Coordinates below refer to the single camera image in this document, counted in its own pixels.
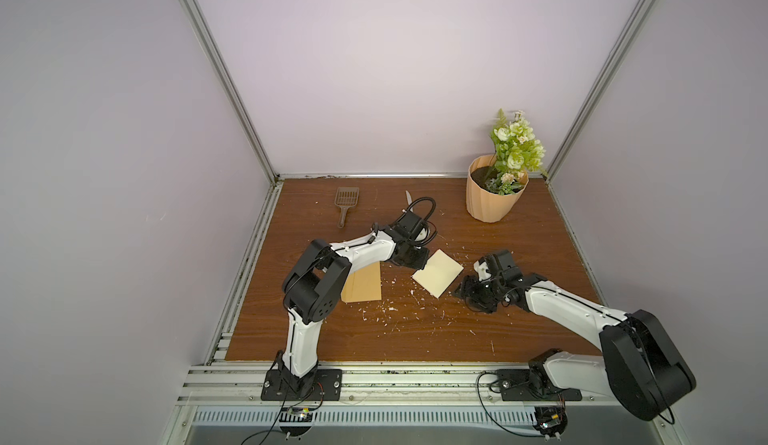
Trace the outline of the cream letter paper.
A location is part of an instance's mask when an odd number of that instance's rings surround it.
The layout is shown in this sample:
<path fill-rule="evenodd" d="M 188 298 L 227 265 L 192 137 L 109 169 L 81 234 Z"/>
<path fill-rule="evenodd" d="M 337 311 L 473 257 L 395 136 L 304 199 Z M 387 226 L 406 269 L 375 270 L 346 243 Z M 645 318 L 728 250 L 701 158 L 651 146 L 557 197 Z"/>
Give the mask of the cream letter paper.
<path fill-rule="evenodd" d="M 463 266 L 442 250 L 437 250 L 423 269 L 416 271 L 412 278 L 431 296 L 439 298 L 461 274 Z"/>

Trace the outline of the tan paper envelope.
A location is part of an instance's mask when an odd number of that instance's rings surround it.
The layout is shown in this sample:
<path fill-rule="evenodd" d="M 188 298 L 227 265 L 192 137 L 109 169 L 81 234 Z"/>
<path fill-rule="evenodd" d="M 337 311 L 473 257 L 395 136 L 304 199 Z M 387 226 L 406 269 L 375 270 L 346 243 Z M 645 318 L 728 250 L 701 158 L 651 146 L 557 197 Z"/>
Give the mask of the tan paper envelope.
<path fill-rule="evenodd" d="M 376 262 L 349 275 L 341 300 L 347 304 L 380 301 L 381 287 L 381 266 Z"/>

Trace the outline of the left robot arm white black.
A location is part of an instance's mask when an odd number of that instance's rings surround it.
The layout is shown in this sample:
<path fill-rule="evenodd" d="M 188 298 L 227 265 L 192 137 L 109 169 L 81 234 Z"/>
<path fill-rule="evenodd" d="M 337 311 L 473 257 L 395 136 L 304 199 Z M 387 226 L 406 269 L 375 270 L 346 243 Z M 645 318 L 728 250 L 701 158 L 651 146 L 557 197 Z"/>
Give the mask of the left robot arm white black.
<path fill-rule="evenodd" d="M 356 239 L 339 243 L 312 241 L 282 285 L 283 306 L 289 316 L 282 366 L 289 376 L 301 380 L 317 367 L 322 323 L 340 301 L 350 275 L 385 262 L 421 270 L 429 258 L 427 245 L 434 235 L 428 217 L 404 211 L 395 222 L 374 227 Z"/>

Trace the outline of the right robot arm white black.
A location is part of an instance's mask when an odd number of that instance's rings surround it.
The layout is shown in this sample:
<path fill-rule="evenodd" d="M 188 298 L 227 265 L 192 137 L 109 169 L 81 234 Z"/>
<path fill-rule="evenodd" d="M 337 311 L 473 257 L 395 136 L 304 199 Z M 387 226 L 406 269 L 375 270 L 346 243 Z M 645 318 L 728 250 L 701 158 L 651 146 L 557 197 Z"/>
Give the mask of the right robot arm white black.
<path fill-rule="evenodd" d="M 501 306 L 545 317 L 579 335 L 599 355 L 550 349 L 531 360 L 519 385 L 536 399 L 570 391 L 615 398 L 633 416 L 651 421 L 697 386 L 694 373 L 652 313 L 629 313 L 575 295 L 536 273 L 524 274 L 511 252 L 480 258 L 452 296 L 471 310 L 492 314 Z"/>

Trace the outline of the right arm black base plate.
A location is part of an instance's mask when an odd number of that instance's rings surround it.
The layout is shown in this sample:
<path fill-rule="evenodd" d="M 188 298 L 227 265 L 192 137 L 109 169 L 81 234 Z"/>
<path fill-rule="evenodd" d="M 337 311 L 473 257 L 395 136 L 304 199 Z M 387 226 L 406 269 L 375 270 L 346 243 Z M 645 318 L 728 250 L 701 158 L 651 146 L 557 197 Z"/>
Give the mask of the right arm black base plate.
<path fill-rule="evenodd" d="M 556 387 L 542 372 L 532 369 L 500 369 L 495 371 L 494 387 L 503 401 L 573 401 L 583 399 L 577 389 Z"/>

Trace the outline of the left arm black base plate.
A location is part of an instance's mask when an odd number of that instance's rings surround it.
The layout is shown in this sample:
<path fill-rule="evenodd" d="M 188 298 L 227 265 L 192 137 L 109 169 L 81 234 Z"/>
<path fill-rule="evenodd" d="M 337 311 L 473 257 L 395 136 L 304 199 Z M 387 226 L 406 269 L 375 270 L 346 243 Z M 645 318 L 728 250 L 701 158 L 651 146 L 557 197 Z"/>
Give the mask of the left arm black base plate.
<path fill-rule="evenodd" d="M 271 402 L 338 401 L 342 386 L 342 370 L 321 368 L 303 378 L 287 370 L 270 370 L 263 382 L 260 399 Z"/>

